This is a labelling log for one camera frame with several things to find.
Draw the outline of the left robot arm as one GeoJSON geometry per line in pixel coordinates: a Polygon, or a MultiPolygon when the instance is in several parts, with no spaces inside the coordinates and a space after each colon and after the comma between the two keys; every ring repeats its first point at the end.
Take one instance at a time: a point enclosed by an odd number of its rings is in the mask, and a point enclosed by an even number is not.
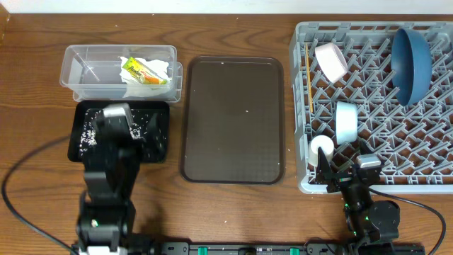
{"type": "Polygon", "coordinates": [[[143,138],[134,139],[126,114],[99,113],[93,120],[96,145],[82,157],[87,191],[80,197],[76,226],[82,254],[157,254],[159,245],[132,231],[132,189],[144,157],[161,162],[168,144],[168,116],[155,113],[143,138]]]}

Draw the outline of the pink bowl with rice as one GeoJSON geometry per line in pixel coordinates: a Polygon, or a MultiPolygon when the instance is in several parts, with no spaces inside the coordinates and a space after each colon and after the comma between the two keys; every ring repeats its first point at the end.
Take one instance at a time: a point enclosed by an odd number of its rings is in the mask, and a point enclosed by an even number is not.
{"type": "Polygon", "coordinates": [[[316,60],[331,83],[336,83],[348,72],[348,64],[339,47],[333,43],[327,43],[315,48],[316,60]]]}

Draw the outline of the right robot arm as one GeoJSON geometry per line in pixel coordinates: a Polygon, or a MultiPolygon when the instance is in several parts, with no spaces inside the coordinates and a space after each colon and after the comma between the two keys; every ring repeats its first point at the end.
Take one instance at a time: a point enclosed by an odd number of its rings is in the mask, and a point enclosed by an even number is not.
{"type": "Polygon", "coordinates": [[[393,239],[399,237],[400,208],[390,200],[372,200],[369,187],[379,180],[382,162],[366,147],[365,154],[349,171],[334,172],[321,148],[318,148],[316,180],[327,185],[328,193],[342,194],[349,230],[355,235],[337,254],[394,254],[393,239]]]}

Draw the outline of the dark blue plate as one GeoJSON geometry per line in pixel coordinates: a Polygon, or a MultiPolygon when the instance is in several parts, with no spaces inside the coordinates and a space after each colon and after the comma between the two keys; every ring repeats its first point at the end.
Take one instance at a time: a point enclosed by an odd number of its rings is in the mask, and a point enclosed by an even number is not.
{"type": "Polygon", "coordinates": [[[430,88],[432,62],[427,40],[416,30],[400,28],[391,45],[391,69],[397,100],[410,106],[422,100],[430,88]]]}

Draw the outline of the white napkin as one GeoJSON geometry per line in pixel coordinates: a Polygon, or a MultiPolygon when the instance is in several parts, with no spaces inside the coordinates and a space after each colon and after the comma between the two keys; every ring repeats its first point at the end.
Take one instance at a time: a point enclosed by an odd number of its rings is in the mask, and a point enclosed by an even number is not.
{"type": "Polygon", "coordinates": [[[145,64],[148,68],[155,71],[159,76],[168,79],[167,84],[163,85],[153,85],[153,84],[141,84],[136,79],[134,79],[130,73],[122,68],[123,64],[127,61],[128,58],[120,57],[121,59],[121,71],[120,71],[120,78],[123,83],[126,83],[126,92],[124,94],[124,98],[151,98],[157,97],[162,94],[165,94],[171,90],[171,82],[172,78],[168,75],[168,66],[169,63],[154,59],[151,61],[146,61],[143,58],[134,57],[135,59],[139,60],[141,63],[145,64]]]}

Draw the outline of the light blue bowl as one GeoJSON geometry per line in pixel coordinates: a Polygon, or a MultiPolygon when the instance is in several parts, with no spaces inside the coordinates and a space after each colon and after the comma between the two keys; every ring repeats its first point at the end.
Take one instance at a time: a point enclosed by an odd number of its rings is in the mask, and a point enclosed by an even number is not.
{"type": "Polygon", "coordinates": [[[357,106],[339,101],[336,105],[336,141],[338,145],[357,139],[357,106]]]}

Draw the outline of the wooden chopstick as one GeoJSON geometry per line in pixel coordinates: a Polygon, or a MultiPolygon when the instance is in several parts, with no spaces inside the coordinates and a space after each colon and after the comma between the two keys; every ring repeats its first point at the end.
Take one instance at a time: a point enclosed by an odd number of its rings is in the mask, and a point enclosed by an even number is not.
{"type": "Polygon", "coordinates": [[[306,65],[306,80],[307,80],[307,90],[308,90],[308,99],[309,99],[309,110],[310,113],[314,112],[313,109],[313,98],[311,92],[311,70],[310,70],[310,60],[309,60],[309,46],[307,42],[304,43],[304,52],[305,52],[305,65],[306,65]]]}

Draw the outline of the yellow green snack wrapper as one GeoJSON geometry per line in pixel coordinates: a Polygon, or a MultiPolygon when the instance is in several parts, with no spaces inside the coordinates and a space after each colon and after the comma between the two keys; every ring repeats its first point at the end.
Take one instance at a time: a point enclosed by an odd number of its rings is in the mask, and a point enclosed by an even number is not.
{"type": "Polygon", "coordinates": [[[163,85],[168,83],[168,79],[159,76],[155,71],[133,57],[129,57],[122,68],[141,84],[163,85]]]}

